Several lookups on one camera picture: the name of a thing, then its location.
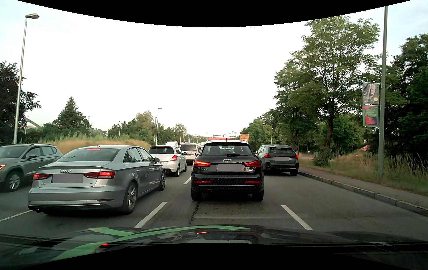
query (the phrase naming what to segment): car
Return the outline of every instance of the car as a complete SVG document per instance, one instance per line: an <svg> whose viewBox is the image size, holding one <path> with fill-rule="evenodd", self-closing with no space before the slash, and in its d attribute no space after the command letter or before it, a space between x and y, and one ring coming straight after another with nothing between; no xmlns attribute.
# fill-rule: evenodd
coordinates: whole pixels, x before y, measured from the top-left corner
<svg viewBox="0 0 428 270"><path fill-rule="evenodd" d="M149 154L157 157L167 173L174 177L179 177L181 172L187 171L187 153L181 152L181 149L175 145L151 146Z"/></svg>
<svg viewBox="0 0 428 270"><path fill-rule="evenodd" d="M165 169L147 150L130 145L74 149L37 170L27 195L29 210L134 211L137 200L165 189Z"/></svg>
<svg viewBox="0 0 428 270"><path fill-rule="evenodd" d="M194 163L194 159L196 158L196 152L199 152L199 148L197 144L194 143L183 143L181 144L181 151L186 152L186 158L188 163Z"/></svg>
<svg viewBox="0 0 428 270"><path fill-rule="evenodd" d="M51 144L0 146L0 190L14 192L32 180L39 167L56 161L62 152Z"/></svg>
<svg viewBox="0 0 428 270"><path fill-rule="evenodd" d="M264 199L264 173L261 160L247 142L208 141L196 159L191 173L191 198L202 194L251 194L254 201Z"/></svg>
<svg viewBox="0 0 428 270"><path fill-rule="evenodd" d="M298 156L289 145L262 145L256 155L261 159L264 171L282 171L289 172L292 176L298 175Z"/></svg>

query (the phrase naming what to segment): silver sedan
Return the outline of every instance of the silver sedan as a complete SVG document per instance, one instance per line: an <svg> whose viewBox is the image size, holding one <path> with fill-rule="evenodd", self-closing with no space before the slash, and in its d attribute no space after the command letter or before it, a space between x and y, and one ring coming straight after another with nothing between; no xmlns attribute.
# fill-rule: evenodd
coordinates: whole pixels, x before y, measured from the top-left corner
<svg viewBox="0 0 428 270"><path fill-rule="evenodd" d="M159 159L142 147L82 147L37 169L28 206L47 215L88 209L130 214L139 197L164 190L165 175Z"/></svg>

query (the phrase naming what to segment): sidewalk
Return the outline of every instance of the sidewalk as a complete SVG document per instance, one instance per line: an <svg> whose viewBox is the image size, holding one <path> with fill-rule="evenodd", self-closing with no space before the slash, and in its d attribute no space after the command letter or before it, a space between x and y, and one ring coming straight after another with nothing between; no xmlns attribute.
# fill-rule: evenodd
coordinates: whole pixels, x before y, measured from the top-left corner
<svg viewBox="0 0 428 270"><path fill-rule="evenodd" d="M428 197L304 167L299 174L428 217Z"/></svg>

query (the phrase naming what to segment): rear windshield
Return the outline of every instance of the rear windshield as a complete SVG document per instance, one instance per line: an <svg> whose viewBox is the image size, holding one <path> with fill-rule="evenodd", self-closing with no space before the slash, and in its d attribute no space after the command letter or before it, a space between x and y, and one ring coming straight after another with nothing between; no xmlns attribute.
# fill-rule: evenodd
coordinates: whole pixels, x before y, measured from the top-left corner
<svg viewBox="0 0 428 270"><path fill-rule="evenodd" d="M216 142L204 144L201 156L227 156L240 155L252 156L253 152L248 144L234 142Z"/></svg>
<svg viewBox="0 0 428 270"><path fill-rule="evenodd" d="M172 147L151 147L149 149L151 155L174 155L174 149Z"/></svg>
<svg viewBox="0 0 428 270"><path fill-rule="evenodd" d="M273 154L294 154L294 150L290 147L273 147L269 149L269 153Z"/></svg>
<svg viewBox="0 0 428 270"><path fill-rule="evenodd" d="M114 148L75 149L68 152L55 162L111 162L119 151L120 149Z"/></svg>
<svg viewBox="0 0 428 270"><path fill-rule="evenodd" d="M24 153L27 149L27 146L7 146L0 147L0 158L1 159L16 159Z"/></svg>
<svg viewBox="0 0 428 270"><path fill-rule="evenodd" d="M194 144L182 144L181 145L181 151L182 152L196 152L197 151L197 147Z"/></svg>

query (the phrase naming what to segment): wheel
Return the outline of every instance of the wheel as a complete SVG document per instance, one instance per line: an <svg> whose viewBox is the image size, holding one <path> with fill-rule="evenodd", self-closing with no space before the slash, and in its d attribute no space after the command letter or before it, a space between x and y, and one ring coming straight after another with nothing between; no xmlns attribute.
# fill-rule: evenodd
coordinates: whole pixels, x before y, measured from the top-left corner
<svg viewBox="0 0 428 270"><path fill-rule="evenodd" d="M253 193L253 201L262 202L264 199L264 190L261 192Z"/></svg>
<svg viewBox="0 0 428 270"><path fill-rule="evenodd" d="M22 175L17 171L9 173L4 182L3 191L14 192L18 190L20 187L21 179Z"/></svg>
<svg viewBox="0 0 428 270"><path fill-rule="evenodd" d="M179 175L181 175L181 164L180 163L177 166L177 170L174 173L174 177L179 177Z"/></svg>
<svg viewBox="0 0 428 270"><path fill-rule="evenodd" d="M161 182L159 183L159 191L163 191L165 188L165 171L162 171Z"/></svg>
<svg viewBox="0 0 428 270"><path fill-rule="evenodd" d="M190 197L192 198L193 201L200 201L200 199L202 199L202 193L197 192L191 188Z"/></svg>
<svg viewBox="0 0 428 270"><path fill-rule="evenodd" d="M134 211L137 202L137 187L134 182L130 182L127 187L126 194L124 195L124 203L122 204L119 212L123 214L130 214Z"/></svg>

